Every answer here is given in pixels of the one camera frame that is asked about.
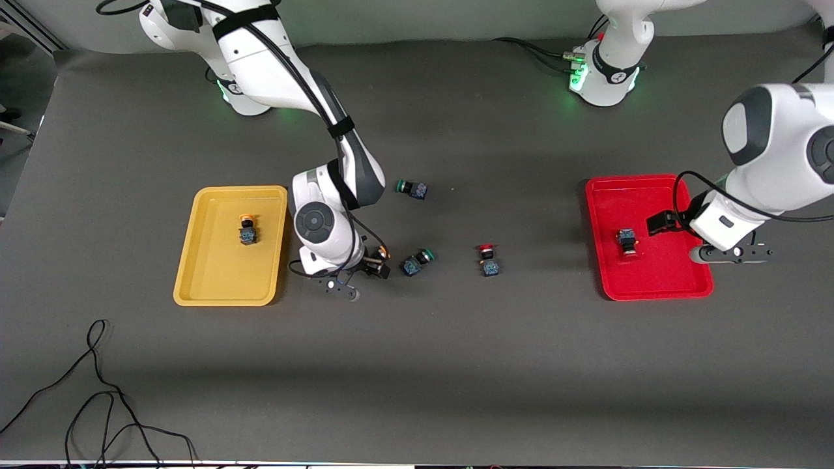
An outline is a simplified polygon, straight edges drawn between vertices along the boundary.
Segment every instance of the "white robotic arm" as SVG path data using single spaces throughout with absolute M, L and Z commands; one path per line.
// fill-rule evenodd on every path
M 267 108 L 296 108 L 316 113 L 335 139 L 338 158 L 293 178 L 290 209 L 295 232 L 304 247 L 301 262 L 307 275 L 326 276 L 355 267 L 365 255 L 364 241 L 354 228 L 350 210 L 375 204 L 384 192 L 385 179 L 377 161 L 365 148 L 333 89 L 320 74 L 307 68 L 296 55 L 284 25 L 270 0 L 152 0 L 194 8 L 205 23 L 197 34 L 179 33 L 173 47 L 192 50 L 206 58 L 219 77 L 228 68 L 234 85 L 245 98 Z M 155 26 L 153 11 L 140 12 L 149 36 Z M 218 63 L 214 49 L 222 59 Z
M 178 11 L 178 8 L 194 8 L 185 3 L 168 5 L 168 11 L 176 20 L 169 20 L 163 0 L 150 0 L 150 3 L 139 9 L 139 24 L 148 37 L 162 48 L 173 51 L 188 51 L 199 55 L 217 76 L 217 84 L 223 91 L 223 96 L 232 108 L 244 116 L 254 116 L 265 113 L 269 106 L 255 103 L 240 91 L 234 82 L 232 72 L 220 52 L 220 47 L 211 33 L 211 27 L 205 24 L 199 12 Z
M 706 0 L 596 0 L 609 19 L 605 36 L 574 48 L 587 58 L 580 74 L 571 78 L 570 90 L 588 103 L 607 107 L 618 104 L 634 88 L 639 63 L 655 37 L 649 15 L 689 8 Z
M 769 219 L 834 194 L 834 85 L 751 88 L 726 112 L 722 128 L 736 168 L 718 181 L 721 190 L 695 197 L 683 220 L 666 212 L 667 222 L 680 221 L 728 251 Z M 650 234 L 663 230 L 663 218 L 649 219 Z

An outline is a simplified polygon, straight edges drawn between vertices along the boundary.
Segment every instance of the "dark gray tabletop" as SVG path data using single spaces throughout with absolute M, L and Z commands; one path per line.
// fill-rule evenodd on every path
M 288 184 L 332 159 L 320 120 L 235 115 L 190 54 L 64 57 L 0 229 L 0 420 L 104 318 L 105 376 L 203 459 L 834 466 L 831 225 L 767 224 L 780 258 L 715 267 L 704 300 L 622 304 L 600 293 L 580 195 L 597 175 L 724 174 L 725 110 L 796 76 L 816 40 L 659 38 L 608 109 L 505 43 L 306 48 L 389 182 L 430 185 L 423 203 L 390 191 L 357 215 L 398 258 L 438 259 L 411 279 L 356 280 L 356 303 L 285 275 L 280 300 L 256 309 L 174 304 L 193 196 Z M 473 251 L 484 242 L 503 263 L 488 280 Z M 91 367 L 0 438 L 0 459 L 63 457 L 99 389 Z M 79 422 L 84 456 L 104 412 Z M 153 443 L 187 457 L 181 441 Z M 137 435 L 125 446 L 122 458 L 148 459 Z

